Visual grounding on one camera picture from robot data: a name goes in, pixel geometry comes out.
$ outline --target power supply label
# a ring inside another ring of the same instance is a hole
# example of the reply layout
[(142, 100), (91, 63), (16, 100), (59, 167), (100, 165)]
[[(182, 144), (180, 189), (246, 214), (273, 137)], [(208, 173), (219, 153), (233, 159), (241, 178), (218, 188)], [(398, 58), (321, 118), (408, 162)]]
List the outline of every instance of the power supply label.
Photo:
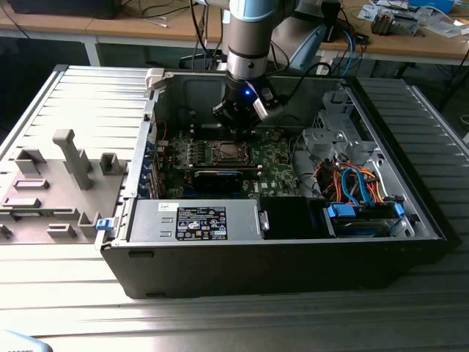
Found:
[(226, 208), (178, 208), (176, 239), (179, 241), (227, 240)]

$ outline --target metal bracket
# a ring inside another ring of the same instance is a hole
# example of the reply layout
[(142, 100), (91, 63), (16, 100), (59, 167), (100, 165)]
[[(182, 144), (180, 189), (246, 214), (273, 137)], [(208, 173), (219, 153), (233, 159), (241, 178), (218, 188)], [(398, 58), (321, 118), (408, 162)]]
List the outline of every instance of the metal bracket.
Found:
[(166, 79), (172, 74), (165, 74), (164, 68), (150, 68), (145, 77), (145, 85), (149, 91), (160, 89), (166, 84)]

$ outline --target desk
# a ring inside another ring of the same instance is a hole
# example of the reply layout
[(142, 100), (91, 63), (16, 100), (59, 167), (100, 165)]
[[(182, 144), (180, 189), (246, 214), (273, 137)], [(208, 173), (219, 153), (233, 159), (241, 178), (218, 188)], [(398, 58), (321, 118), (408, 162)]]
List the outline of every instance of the desk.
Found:
[[(343, 3), (350, 24), (357, 32), (369, 36), (369, 45), (363, 54), (364, 59), (459, 65), (469, 49), (468, 40), (463, 36), (446, 38), (425, 28), (420, 28), (415, 37), (372, 34), (371, 22), (358, 18), (358, 13), (363, 5), (369, 4), (369, 2), (367, 0), (346, 0)], [(458, 15), (469, 17), (469, 10), (455, 7), (449, 15), (455, 18)], [(339, 18), (344, 19), (344, 15), (340, 13)], [(324, 43), (321, 45), (321, 49), (335, 51), (339, 55), (347, 50), (347, 42), (337, 40), (334, 43)]]
[[(5, 10), (10, 17), (21, 26), (30, 38), (81, 42), (85, 45), (90, 64), (93, 66), (100, 66), (97, 53), (99, 43), (180, 48), (192, 48), (196, 44), (191, 14), (188, 10), (169, 15), (166, 22), (169, 27), (163, 28), (123, 13), (113, 20), (53, 15), (21, 15), (14, 13), (6, 0), (3, 1)], [(145, 7), (147, 4), (154, 4), (155, 1), (142, 0), (141, 3), (142, 7)], [(370, 36), (370, 43), (363, 54), (364, 59), (459, 65), (469, 48), (467, 40), (462, 36), (448, 39), (427, 29), (419, 29), (419, 35), (416, 37), (374, 35), (371, 33), (371, 22), (356, 18), (360, 8), (368, 1), (346, 0), (344, 3), (350, 23), (357, 31)], [(155, 9), (155, 12), (151, 12), (151, 14), (174, 8), (176, 7), (161, 7)], [(135, 12), (136, 8), (130, 7), (128, 10)], [(202, 7), (196, 7), (196, 11), (199, 17)], [(469, 16), (469, 10), (456, 8), (450, 15), (454, 17), (458, 15)], [(209, 26), (208, 47), (214, 48), (221, 35), (218, 9), (210, 9)], [(1, 36), (24, 37), (15, 24), (0, 10)], [(330, 59), (341, 56), (346, 50), (347, 42), (340, 39), (334, 43), (323, 43), (318, 54)]]
[[(83, 43), (91, 66), (100, 66), (97, 50), (97, 45), (100, 43), (178, 48), (193, 48), (196, 44), (196, 35), (189, 10), (168, 15), (167, 21), (155, 19), (154, 21), (168, 25), (168, 28), (163, 28), (142, 19), (132, 18), (124, 13), (119, 14), (113, 20), (58, 15), (22, 15), (14, 13), (7, 0), (0, 1), (3, 1), (8, 15), (30, 38)], [(155, 1), (142, 0), (141, 3), (142, 7), (145, 7), (147, 4), (154, 4)], [(147, 14), (158, 14), (178, 7), (180, 7), (179, 4), (175, 7), (161, 7)], [(130, 14), (137, 15), (135, 7), (130, 6), (128, 11)], [(195, 11), (197, 18), (200, 18), (202, 7), (196, 6)], [(216, 8), (210, 8), (208, 33), (207, 47), (214, 48), (221, 36), (220, 12)], [(1, 8), (0, 37), (24, 38), (24, 34), (18, 31), (18, 28)]]

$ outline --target metal table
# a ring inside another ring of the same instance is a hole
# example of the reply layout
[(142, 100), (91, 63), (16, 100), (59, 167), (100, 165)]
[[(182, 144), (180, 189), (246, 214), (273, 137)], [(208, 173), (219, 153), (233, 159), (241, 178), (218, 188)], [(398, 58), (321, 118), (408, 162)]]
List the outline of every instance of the metal table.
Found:
[[(93, 145), (82, 147), (89, 155), (111, 150), (131, 161), (132, 148), (119, 141), (122, 133), (130, 143), (136, 137), (145, 73), (101, 67), (54, 71), (0, 148), (0, 191), (16, 170), (11, 156), (18, 146), (49, 140), (58, 125), (74, 128), (77, 141), (88, 136)], [(80, 119), (91, 111), (98, 117), (80, 129)], [(56, 352), (137, 346), (140, 351), (466, 351), (468, 263), (463, 244), (386, 290), (136, 301), (124, 294), (92, 243), (0, 246), (0, 329), (40, 338)]]

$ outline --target blue latch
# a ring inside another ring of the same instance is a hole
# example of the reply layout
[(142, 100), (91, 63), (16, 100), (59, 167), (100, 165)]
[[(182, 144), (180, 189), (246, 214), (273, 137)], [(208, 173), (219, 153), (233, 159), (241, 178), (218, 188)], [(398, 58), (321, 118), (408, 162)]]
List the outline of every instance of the blue latch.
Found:
[(355, 209), (350, 204), (331, 204), (328, 208), (330, 218), (355, 218)]
[(404, 216), (404, 208), (402, 207), (401, 204), (396, 204), (396, 205), (394, 205), (394, 210), (396, 211), (397, 216), (398, 216), (399, 218), (401, 218), (401, 217)]
[(111, 231), (114, 228), (114, 218), (99, 219), (96, 223), (96, 230)]

